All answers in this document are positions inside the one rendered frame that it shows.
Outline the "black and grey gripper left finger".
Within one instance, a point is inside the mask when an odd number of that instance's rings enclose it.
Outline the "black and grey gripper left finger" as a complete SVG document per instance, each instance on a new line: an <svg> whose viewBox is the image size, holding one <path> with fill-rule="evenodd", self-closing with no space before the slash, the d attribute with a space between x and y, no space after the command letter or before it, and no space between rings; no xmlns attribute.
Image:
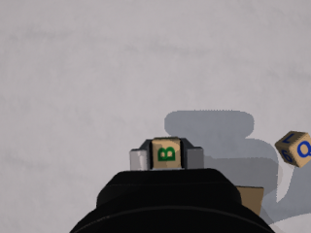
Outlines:
<svg viewBox="0 0 311 233"><path fill-rule="evenodd" d="M129 152L130 171L153 170L153 143L147 139L139 149L132 149Z"/></svg>

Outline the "tan square mat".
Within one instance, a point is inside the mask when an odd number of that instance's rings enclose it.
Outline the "tan square mat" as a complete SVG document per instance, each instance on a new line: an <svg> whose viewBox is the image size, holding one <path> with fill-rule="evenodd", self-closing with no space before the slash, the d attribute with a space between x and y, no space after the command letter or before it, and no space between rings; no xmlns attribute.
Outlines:
<svg viewBox="0 0 311 233"><path fill-rule="evenodd" d="M251 209L259 216L264 188L239 185L236 185L236 187L240 191L242 205Z"/></svg>

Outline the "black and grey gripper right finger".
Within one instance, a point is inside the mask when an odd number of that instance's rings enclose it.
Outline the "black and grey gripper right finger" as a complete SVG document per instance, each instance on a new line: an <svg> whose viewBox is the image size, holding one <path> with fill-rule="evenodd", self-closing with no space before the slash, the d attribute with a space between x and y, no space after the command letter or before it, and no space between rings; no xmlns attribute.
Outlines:
<svg viewBox="0 0 311 233"><path fill-rule="evenodd" d="M181 138L180 153L182 169L204 169L204 149L202 147L194 147L186 138Z"/></svg>

